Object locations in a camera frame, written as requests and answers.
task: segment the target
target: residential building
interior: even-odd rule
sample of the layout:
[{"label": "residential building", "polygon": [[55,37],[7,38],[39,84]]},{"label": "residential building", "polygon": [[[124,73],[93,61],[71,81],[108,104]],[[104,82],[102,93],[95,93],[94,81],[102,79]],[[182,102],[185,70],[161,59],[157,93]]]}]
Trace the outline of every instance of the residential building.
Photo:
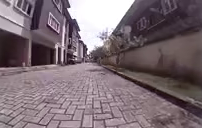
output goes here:
[{"label": "residential building", "polygon": [[62,64],[67,0],[37,0],[32,19],[32,65]]},{"label": "residential building", "polygon": [[114,34],[130,26],[131,40],[146,38],[148,43],[186,34],[202,28],[202,1],[135,0]]},{"label": "residential building", "polygon": [[79,40],[78,48],[77,48],[77,61],[83,62],[83,48],[84,48],[84,42],[82,40]]},{"label": "residential building", "polygon": [[78,23],[76,19],[72,19],[69,22],[69,43],[68,43],[68,53],[67,53],[67,60],[77,60],[78,55],[78,43],[80,34],[79,34],[80,28],[78,26]]},{"label": "residential building", "polygon": [[66,64],[80,28],[68,0],[0,0],[0,67]]},{"label": "residential building", "polygon": [[119,63],[117,56],[104,63],[202,86],[202,0],[135,0],[113,34],[125,37],[120,31],[129,26],[124,44],[143,44],[121,51]]},{"label": "residential building", "polygon": [[30,65],[35,0],[0,0],[0,67]]},{"label": "residential building", "polygon": [[83,62],[87,61],[87,56],[88,56],[87,52],[88,52],[88,48],[87,48],[86,44],[84,44],[83,45],[83,59],[82,59]]}]

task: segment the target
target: foliage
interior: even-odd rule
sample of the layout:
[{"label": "foliage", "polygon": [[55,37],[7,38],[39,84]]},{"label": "foliage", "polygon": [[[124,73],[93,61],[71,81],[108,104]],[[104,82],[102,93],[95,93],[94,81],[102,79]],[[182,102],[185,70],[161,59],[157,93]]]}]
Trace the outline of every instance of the foliage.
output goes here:
[{"label": "foliage", "polygon": [[95,49],[90,52],[90,56],[95,61],[97,61],[99,58],[105,57],[103,46],[98,46],[98,47],[96,46]]}]

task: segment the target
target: road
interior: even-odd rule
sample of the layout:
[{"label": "road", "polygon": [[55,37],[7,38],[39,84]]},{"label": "road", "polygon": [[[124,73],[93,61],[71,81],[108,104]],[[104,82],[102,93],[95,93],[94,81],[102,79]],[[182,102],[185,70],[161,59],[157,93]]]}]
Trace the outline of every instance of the road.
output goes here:
[{"label": "road", "polygon": [[0,128],[202,128],[202,119],[95,64],[0,77]]}]

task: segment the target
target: sky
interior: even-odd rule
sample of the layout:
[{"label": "sky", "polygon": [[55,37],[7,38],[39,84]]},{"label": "sky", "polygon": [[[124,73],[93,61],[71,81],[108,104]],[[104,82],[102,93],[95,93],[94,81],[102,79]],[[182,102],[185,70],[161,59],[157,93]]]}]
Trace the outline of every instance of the sky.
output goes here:
[{"label": "sky", "polygon": [[99,32],[115,29],[134,0],[69,0],[69,12],[81,29],[80,35],[88,47],[101,46]]}]

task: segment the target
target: white building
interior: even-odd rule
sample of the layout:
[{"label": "white building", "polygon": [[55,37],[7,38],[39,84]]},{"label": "white building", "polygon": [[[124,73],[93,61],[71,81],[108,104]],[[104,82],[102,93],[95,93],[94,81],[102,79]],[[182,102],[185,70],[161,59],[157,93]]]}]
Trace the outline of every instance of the white building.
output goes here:
[{"label": "white building", "polygon": [[35,0],[0,0],[0,67],[30,64]]}]

